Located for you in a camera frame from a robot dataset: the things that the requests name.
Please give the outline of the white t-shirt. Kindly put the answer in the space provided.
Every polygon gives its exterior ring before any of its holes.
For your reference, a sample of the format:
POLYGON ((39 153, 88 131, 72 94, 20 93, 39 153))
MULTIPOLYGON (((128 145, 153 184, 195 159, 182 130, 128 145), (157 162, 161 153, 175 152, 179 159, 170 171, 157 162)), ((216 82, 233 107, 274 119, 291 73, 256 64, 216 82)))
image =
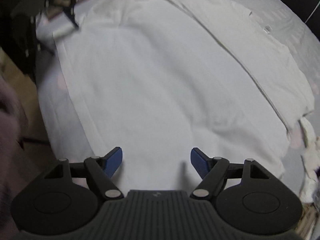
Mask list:
POLYGON ((103 0, 55 41, 93 153, 123 150, 123 192, 198 184, 195 147, 280 178, 314 109, 287 46, 232 0, 103 0))

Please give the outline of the pink fluffy rug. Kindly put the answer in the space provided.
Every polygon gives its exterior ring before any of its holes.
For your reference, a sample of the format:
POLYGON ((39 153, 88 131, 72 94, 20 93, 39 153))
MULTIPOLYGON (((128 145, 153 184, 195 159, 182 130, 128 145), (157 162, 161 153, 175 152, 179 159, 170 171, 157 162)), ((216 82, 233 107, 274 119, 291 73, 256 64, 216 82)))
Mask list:
POLYGON ((21 149, 21 137, 28 119, 15 90, 1 77, 1 239, 15 234, 10 208, 18 183, 14 181, 12 159, 21 149))

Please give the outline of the cream white garment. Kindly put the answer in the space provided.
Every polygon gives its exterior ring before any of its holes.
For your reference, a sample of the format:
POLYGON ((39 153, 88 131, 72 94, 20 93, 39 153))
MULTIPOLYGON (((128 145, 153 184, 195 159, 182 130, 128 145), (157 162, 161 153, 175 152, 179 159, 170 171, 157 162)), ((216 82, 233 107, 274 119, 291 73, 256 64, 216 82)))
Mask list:
POLYGON ((300 190, 300 200, 303 203, 313 203, 314 194, 318 189, 319 178, 319 136, 310 121, 303 117, 299 120, 302 128, 302 135, 305 144, 305 151, 302 153, 304 166, 304 180, 300 190))

